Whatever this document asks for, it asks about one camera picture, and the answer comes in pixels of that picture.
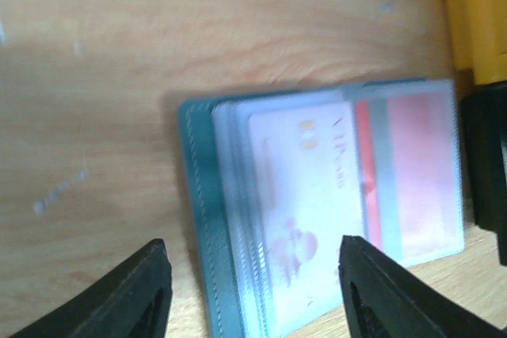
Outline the black bin with teal cards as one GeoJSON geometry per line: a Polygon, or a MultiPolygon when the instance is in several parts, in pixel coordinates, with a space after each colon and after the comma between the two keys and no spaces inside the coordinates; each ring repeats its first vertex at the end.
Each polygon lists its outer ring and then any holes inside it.
{"type": "Polygon", "coordinates": [[[488,85],[460,104],[475,224],[497,236],[506,265],[506,83],[488,85]]]}

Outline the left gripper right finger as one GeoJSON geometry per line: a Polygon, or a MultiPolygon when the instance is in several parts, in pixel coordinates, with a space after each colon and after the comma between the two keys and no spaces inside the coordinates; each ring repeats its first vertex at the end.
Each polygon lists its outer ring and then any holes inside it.
{"type": "Polygon", "coordinates": [[[351,337],[503,336],[362,237],[343,237],[338,269],[351,337]]]}

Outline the white VIP card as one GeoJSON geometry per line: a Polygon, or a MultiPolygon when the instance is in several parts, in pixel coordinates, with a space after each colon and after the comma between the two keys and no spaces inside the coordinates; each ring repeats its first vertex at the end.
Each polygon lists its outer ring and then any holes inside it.
{"type": "Polygon", "coordinates": [[[273,285],[271,330],[283,336],[341,302],[341,239],[364,232],[352,107],[254,114],[249,133],[273,285]]]}

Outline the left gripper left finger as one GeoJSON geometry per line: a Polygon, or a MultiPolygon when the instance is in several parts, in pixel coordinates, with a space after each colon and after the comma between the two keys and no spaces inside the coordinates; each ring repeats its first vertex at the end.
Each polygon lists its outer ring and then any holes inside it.
{"type": "Polygon", "coordinates": [[[13,336],[164,337],[172,295],[166,246],[157,238],[13,336]]]}

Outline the teal card holder wallet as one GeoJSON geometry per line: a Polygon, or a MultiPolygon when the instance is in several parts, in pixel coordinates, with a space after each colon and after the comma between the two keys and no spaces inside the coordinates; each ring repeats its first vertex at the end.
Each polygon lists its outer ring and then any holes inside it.
{"type": "MultiPolygon", "coordinates": [[[[417,78],[366,82],[275,93],[206,97],[180,105],[178,122],[181,150],[212,336],[285,337],[304,326],[283,336],[275,336],[271,330],[274,318],[273,285],[250,141],[250,117],[263,112],[339,101],[350,103],[355,127],[356,167],[360,179],[364,232],[361,235],[344,236],[359,236],[372,244],[367,237],[355,105],[361,101],[431,92],[445,92],[452,96],[459,154],[456,96],[451,80],[417,78]]],[[[411,267],[392,260],[407,271],[411,267]]]]}

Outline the yellow bin with cards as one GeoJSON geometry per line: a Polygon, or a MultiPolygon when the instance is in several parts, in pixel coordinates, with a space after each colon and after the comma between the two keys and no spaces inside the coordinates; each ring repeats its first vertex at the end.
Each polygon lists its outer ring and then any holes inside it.
{"type": "Polygon", "coordinates": [[[445,0],[454,66],[477,85],[506,80],[506,0],[445,0]]]}

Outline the red circle credit card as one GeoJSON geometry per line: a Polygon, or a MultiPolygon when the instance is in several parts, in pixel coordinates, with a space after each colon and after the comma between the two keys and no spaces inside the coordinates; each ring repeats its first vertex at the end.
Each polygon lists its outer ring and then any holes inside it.
{"type": "Polygon", "coordinates": [[[463,206],[452,96],[355,105],[367,237],[403,266],[459,253],[463,206]]]}

